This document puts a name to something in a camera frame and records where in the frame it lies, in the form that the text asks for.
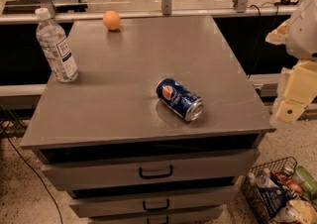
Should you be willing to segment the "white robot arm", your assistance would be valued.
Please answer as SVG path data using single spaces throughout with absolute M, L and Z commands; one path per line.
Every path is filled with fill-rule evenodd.
M 265 41 L 285 45 L 286 52 L 298 59 L 292 69 L 281 72 L 273 108 L 276 120 L 295 122 L 317 97 L 317 0 L 303 0 Z

